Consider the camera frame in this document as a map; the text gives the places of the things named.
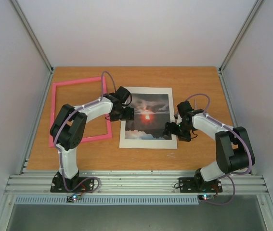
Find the sunset landscape photo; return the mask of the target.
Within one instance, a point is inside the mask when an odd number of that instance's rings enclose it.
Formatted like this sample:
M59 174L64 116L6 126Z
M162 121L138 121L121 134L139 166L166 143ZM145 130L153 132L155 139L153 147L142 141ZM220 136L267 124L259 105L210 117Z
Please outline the sunset landscape photo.
M165 124L170 122L169 96L167 94L132 94L131 108L134 119L126 121L125 139L171 140L164 134Z

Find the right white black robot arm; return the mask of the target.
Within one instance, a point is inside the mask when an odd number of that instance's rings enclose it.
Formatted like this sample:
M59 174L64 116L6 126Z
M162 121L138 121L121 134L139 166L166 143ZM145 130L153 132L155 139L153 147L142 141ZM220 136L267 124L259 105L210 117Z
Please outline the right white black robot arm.
M238 173L240 169L250 172L255 156L244 127L232 127L212 118L202 109L193 109L188 101L177 106L177 122L167 122L164 135L175 135L178 140L190 142L194 131L199 130L215 141L216 160L195 172L192 178L179 178L182 193L222 192L219 178Z

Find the pink picture frame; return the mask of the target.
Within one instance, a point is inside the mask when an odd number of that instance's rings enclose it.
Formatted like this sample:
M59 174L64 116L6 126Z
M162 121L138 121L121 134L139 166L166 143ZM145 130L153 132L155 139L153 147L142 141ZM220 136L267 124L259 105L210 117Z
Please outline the pink picture frame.
M90 82L97 82L101 81L104 93L106 93L107 87L106 87L106 80L101 80L100 77L90 77L90 78L83 78L83 79L76 79L76 80L68 80L68 81L60 81L60 82L54 82L52 84L52 94L51 94L51 114L50 114L50 127L53 125L55 120L55 103L56 103L56 90L58 87L61 86L68 86L68 85L76 85L76 84L83 84L83 83L90 83ZM81 143L86 143L90 141L99 141L99 140L105 140L110 139L113 137L112 135L112 128L111 128L111 122L109 120L106 121L106 127L107 127L107 133L103 135L98 136L91 136L91 137L84 137L81 140Z

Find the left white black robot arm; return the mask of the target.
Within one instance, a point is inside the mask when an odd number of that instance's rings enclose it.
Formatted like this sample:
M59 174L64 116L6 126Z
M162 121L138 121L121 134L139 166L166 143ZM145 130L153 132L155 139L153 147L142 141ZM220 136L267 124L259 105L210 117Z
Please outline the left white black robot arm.
M77 167L77 146L81 143L86 123L106 116L110 122L134 119L134 109L130 107L132 94L124 87L114 93L105 93L97 100L81 106L65 104L60 109L50 135L59 154L59 174L62 186L69 192L79 186Z

